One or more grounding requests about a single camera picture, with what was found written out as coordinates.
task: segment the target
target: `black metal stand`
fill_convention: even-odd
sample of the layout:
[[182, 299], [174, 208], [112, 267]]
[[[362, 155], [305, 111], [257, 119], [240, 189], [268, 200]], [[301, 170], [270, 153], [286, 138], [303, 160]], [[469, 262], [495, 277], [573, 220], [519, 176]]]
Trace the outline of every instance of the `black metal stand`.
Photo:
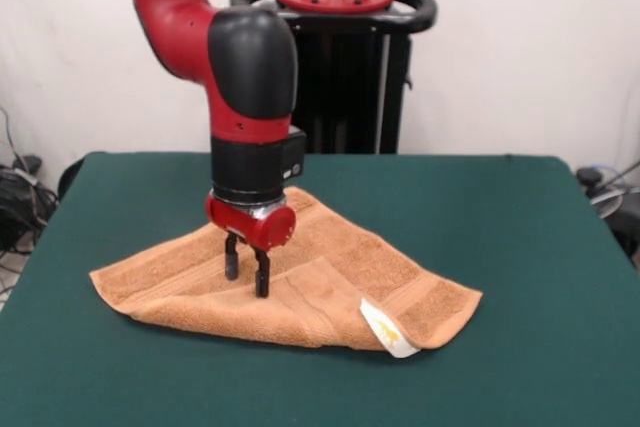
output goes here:
[[434, 0], [395, 0], [369, 14], [291, 10], [275, 0], [231, 0], [275, 10], [292, 28], [298, 90], [292, 123], [307, 134], [307, 152], [395, 154], [411, 55], [410, 35], [431, 28]]

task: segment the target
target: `table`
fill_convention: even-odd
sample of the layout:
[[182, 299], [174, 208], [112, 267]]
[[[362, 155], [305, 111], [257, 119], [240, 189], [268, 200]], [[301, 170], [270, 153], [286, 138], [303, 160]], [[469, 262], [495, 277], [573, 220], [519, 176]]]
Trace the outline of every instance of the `table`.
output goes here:
[[0, 416], [23, 425], [636, 426], [640, 284], [554, 158], [309, 156], [298, 185], [480, 289], [404, 361], [178, 333], [88, 272], [204, 222], [209, 157], [94, 154], [0, 314]]

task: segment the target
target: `black ring handle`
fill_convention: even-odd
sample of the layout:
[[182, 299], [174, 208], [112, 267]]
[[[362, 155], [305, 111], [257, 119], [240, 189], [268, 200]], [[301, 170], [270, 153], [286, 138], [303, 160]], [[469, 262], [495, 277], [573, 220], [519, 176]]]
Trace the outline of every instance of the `black ring handle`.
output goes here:
[[[232, 6], [252, 5], [261, 0], [230, 0]], [[278, 15], [296, 31], [303, 32], [380, 32], [385, 34], [414, 34], [431, 28], [438, 15], [435, 0], [395, 0], [413, 7], [413, 12], [390, 10], [363, 14], [325, 14], [293, 10], [281, 6]]]

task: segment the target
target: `cable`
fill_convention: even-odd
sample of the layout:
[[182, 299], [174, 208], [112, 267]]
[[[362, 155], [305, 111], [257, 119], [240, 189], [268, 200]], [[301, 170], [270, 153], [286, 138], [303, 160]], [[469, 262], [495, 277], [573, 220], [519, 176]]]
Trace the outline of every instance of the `cable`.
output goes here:
[[7, 267], [7, 266], [6, 266], [6, 265], [4, 265], [4, 264], [0, 264], [0, 269], [2, 269], [2, 270], [6, 270], [7, 272], [11, 272], [12, 274], [17, 274], [17, 275], [22, 274], [22, 271], [12, 269], [11, 267]]
[[13, 155], [16, 158], [16, 160], [20, 162], [20, 165], [22, 165], [22, 168], [28, 171], [29, 167], [27, 166], [27, 163], [24, 161], [22, 157], [20, 157], [20, 154], [18, 154], [18, 151], [16, 150], [16, 147], [13, 143], [13, 139], [11, 138], [11, 128], [9, 126], [9, 114], [7, 113], [6, 110], [4, 110], [4, 107], [2, 107], [1, 105], [0, 105], [0, 113], [4, 115], [5, 132], [7, 133], [7, 141], [9, 142], [9, 147], [11, 147], [11, 152], [13, 152]]
[[628, 187], [627, 181], [624, 178], [624, 175], [621, 175], [620, 172], [609, 166], [609, 165], [603, 165], [603, 164], [596, 164], [596, 165], [590, 165], [589, 168], [591, 169], [596, 169], [596, 170], [600, 170], [600, 171], [605, 171], [605, 172], [609, 172], [611, 174], [613, 174], [616, 178], [622, 180], [622, 185], [624, 187]]
[[636, 170], [638, 167], [640, 167], [640, 160], [637, 160], [636, 162], [634, 162], [633, 164], [631, 164], [631, 166], [627, 167], [625, 170], [623, 170], [622, 172], [620, 172], [618, 175], [616, 175], [615, 177], [607, 180], [604, 184], [600, 185], [601, 188], [604, 187], [608, 187], [611, 184], [613, 184], [615, 181], [620, 180], [622, 178], [624, 178], [625, 175], [631, 173], [632, 171]]
[[0, 290], [0, 295], [5, 295], [5, 294], [9, 295], [9, 292], [11, 292], [15, 288], [15, 286], [16, 286], [16, 284], [10, 285], [9, 287], [6, 287], [6, 286], [3, 287], [2, 290]]

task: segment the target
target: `black cable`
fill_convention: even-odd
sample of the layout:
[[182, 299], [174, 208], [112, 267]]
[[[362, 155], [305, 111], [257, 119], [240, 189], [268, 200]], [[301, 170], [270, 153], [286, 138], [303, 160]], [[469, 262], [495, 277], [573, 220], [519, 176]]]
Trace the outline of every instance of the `black cable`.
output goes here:
[[22, 272], [16, 269], [12, 269], [11, 267], [7, 267], [6, 265], [0, 264], [0, 269], [6, 270], [7, 272], [11, 272], [12, 274], [20, 275]]
[[633, 164], [631, 164], [631, 166], [627, 167], [625, 170], [623, 170], [622, 172], [620, 172], [618, 175], [616, 175], [615, 177], [607, 180], [604, 184], [599, 185], [599, 188], [604, 188], [604, 187], [608, 187], [611, 184], [613, 184], [614, 182], [622, 179], [625, 175], [629, 174], [630, 172], [636, 170], [638, 167], [640, 167], [640, 160], [637, 160], [636, 162], [634, 162]]
[[16, 150], [16, 147], [13, 144], [13, 139], [11, 138], [11, 128], [9, 127], [9, 114], [7, 113], [6, 110], [4, 110], [4, 107], [2, 107], [1, 105], [0, 105], [0, 112], [2, 113], [2, 115], [4, 115], [5, 132], [7, 133], [7, 141], [9, 142], [9, 147], [11, 147], [11, 151], [13, 152], [13, 156], [20, 163], [20, 165], [22, 165], [22, 168], [25, 171], [28, 171], [29, 168], [24, 164], [24, 161], [22, 160], [22, 157], [20, 157], [18, 155], [18, 151]]
[[8, 207], [6, 205], [0, 205], [0, 210], [2, 210], [4, 212], [7, 212], [9, 215], [11, 215], [13, 217], [14, 220], [20, 222], [22, 225], [27, 227], [29, 230], [31, 230], [33, 232], [41, 232], [42, 231], [42, 226], [36, 227], [30, 221], [28, 221], [24, 217], [22, 217], [20, 215], [20, 213], [17, 212], [15, 209], [12, 209], [11, 207]]
[[10, 285], [9, 287], [3, 288], [2, 290], [0, 290], [0, 295], [8, 294], [14, 289], [15, 286], [16, 284], [13, 284], [13, 285]]

